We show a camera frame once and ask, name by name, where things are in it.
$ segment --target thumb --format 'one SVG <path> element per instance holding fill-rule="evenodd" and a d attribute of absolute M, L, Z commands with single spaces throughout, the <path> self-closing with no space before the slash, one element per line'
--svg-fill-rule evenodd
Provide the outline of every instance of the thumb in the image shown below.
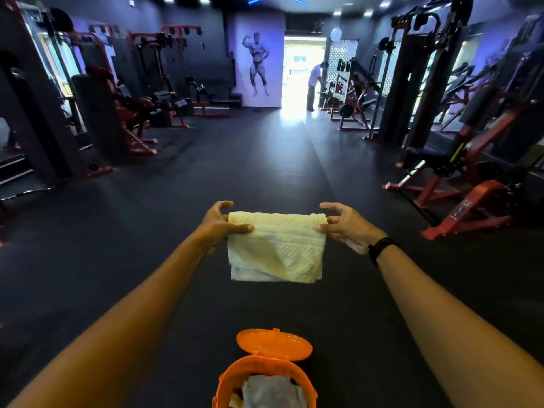
<path fill-rule="evenodd" d="M 314 230 L 319 233 L 342 233 L 342 225 L 339 223 L 326 223 L 314 226 Z"/>
<path fill-rule="evenodd" d="M 253 232 L 253 225 L 234 225 L 228 224 L 228 232 L 233 234 L 245 234 Z"/>

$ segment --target hand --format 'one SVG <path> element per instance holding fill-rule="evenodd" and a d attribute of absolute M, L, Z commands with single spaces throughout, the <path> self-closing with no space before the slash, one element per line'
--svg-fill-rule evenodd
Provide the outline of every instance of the hand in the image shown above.
<path fill-rule="evenodd" d="M 205 244 L 207 254 L 214 252 L 217 245 L 233 233 L 251 233 L 253 225 L 234 225 L 228 223 L 228 215 L 221 214 L 221 209 L 231 208 L 234 202 L 222 201 L 214 204 L 204 216 L 204 220 L 196 231 L 193 237 Z"/>
<path fill-rule="evenodd" d="M 322 209 L 331 209 L 340 216 L 329 216 L 327 224 L 317 225 L 316 231 L 345 243 L 359 254 L 367 254 L 368 246 L 387 237 L 385 232 L 364 219 L 355 209 L 340 203 L 322 203 Z"/>

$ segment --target white balloon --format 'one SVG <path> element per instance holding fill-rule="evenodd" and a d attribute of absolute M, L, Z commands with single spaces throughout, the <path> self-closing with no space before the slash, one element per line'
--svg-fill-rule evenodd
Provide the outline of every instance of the white balloon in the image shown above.
<path fill-rule="evenodd" d="M 341 39 L 342 39 L 342 30 L 338 27 L 332 29 L 331 40 L 335 43 L 338 43 Z"/>

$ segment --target doorway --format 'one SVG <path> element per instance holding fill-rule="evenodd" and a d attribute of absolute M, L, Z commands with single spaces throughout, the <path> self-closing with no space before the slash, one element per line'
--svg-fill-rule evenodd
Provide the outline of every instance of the doorway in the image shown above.
<path fill-rule="evenodd" d="M 309 75 L 325 60 L 326 43 L 325 37 L 285 37 L 282 108 L 306 109 Z M 314 109 L 319 106 L 319 90 L 317 84 Z"/>

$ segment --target black rubber floor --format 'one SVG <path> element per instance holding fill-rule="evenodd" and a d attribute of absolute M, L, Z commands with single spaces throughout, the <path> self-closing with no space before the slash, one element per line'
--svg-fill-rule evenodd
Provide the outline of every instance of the black rubber floor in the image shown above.
<path fill-rule="evenodd" d="M 16 334 L 0 333 L 0 341 L 19 344 L 22 356 L 0 405 L 158 267 L 220 199 L 238 210 L 301 214 L 319 212 L 322 201 L 352 205 L 544 362 L 544 232 L 424 240 L 426 222 L 380 188 L 401 175 L 391 167 L 397 151 L 341 134 L 324 114 L 243 110 L 193 124 L 155 131 L 155 157 L 16 202 L 20 214 L 0 250 L 0 322 Z M 235 336 L 248 328 L 280 328 L 312 343 L 301 366 L 319 406 L 450 406 L 368 258 L 331 243 L 324 279 L 313 285 L 229 276 L 223 246 L 195 274 L 131 406 L 210 407 L 219 376 L 244 355 Z"/>

